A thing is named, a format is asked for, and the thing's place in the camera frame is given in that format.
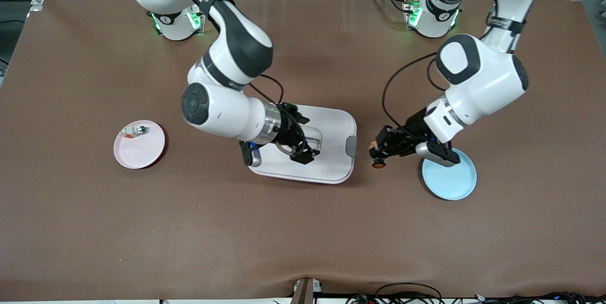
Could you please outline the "orange push button switch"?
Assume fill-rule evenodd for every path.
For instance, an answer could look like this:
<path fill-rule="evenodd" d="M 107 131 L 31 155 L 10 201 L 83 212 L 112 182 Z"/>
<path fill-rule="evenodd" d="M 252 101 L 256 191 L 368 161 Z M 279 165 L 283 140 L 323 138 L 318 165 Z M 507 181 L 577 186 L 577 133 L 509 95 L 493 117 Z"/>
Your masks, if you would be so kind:
<path fill-rule="evenodd" d="M 372 167 L 375 169 L 385 168 L 387 165 L 385 162 L 386 154 L 385 151 L 379 147 L 377 141 L 370 142 L 368 153 L 372 159 Z"/>

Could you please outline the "white lidded storage box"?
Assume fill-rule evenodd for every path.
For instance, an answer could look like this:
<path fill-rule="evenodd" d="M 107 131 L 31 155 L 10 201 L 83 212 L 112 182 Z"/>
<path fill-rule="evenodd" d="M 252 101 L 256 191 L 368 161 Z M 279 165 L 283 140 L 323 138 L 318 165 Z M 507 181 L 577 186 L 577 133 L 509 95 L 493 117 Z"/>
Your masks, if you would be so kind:
<path fill-rule="evenodd" d="M 290 160 L 275 144 L 259 149 L 249 169 L 258 175 L 279 179 L 335 185 L 344 182 L 354 169 L 357 125 L 351 114 L 337 108 L 298 105 L 310 121 L 302 125 L 305 138 L 319 155 L 308 164 Z"/>

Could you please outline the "light blue round plate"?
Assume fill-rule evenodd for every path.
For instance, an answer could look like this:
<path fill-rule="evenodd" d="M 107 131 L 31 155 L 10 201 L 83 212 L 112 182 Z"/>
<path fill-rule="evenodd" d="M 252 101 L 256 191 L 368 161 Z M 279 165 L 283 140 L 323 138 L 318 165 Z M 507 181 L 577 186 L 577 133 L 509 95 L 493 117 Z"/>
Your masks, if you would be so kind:
<path fill-rule="evenodd" d="M 476 188 L 478 173 L 472 160 L 461 150 L 454 148 L 460 162 L 444 167 L 425 159 L 421 165 L 421 175 L 427 188 L 438 198 L 448 201 L 461 200 Z"/>

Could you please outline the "pink round plate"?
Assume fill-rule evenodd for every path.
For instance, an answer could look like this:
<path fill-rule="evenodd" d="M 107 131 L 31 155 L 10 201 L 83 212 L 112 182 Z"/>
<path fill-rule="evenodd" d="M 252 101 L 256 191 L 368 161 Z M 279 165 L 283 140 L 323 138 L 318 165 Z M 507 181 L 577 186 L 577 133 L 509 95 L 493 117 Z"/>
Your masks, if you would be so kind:
<path fill-rule="evenodd" d="M 138 120 L 128 125 L 144 125 L 147 133 L 134 139 L 124 138 L 118 133 L 113 143 L 115 160 L 131 170 L 142 170 L 153 165 L 167 147 L 164 129 L 150 120 Z"/>

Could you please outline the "metal clamp bracket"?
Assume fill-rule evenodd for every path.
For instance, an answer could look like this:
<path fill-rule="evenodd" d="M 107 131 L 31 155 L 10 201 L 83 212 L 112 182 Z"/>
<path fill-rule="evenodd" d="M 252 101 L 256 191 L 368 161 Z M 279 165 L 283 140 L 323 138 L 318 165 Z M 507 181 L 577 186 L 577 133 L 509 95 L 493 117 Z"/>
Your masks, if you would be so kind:
<path fill-rule="evenodd" d="M 294 285 L 290 304 L 317 304 L 315 295 L 322 293 L 322 283 L 315 278 L 300 278 Z"/>

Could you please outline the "white switch with green button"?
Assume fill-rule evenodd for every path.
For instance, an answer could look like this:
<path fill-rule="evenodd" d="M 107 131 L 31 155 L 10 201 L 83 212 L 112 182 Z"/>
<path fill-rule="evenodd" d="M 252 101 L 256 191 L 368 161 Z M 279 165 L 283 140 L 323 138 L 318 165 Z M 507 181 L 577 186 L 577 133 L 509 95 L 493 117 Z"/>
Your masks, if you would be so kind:
<path fill-rule="evenodd" d="M 134 139 L 146 133 L 147 128 L 144 125 L 128 125 L 119 132 L 119 135 L 124 138 Z"/>

